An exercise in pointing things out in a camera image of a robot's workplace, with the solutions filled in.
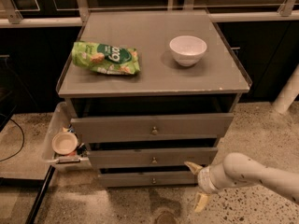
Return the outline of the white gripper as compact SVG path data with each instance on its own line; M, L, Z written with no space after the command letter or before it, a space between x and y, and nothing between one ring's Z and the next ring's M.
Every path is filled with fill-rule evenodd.
M218 193L220 190L217 189L211 181L209 167L203 168L201 165L198 165L190 161L185 161L184 164L190 169L190 171L194 175L198 175L197 179L198 179L199 189L204 192L204 193L201 192L196 193L194 211L199 213L203 211L206 205L208 204L209 201L208 194Z

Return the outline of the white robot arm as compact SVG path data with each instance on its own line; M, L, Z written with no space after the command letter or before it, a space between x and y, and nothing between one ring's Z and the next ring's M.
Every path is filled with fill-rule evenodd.
M210 196L223 189L262 185L280 196L299 204L299 174L260 164L242 153L230 153L221 163L203 167L194 162L184 164L197 177L195 212L205 209Z

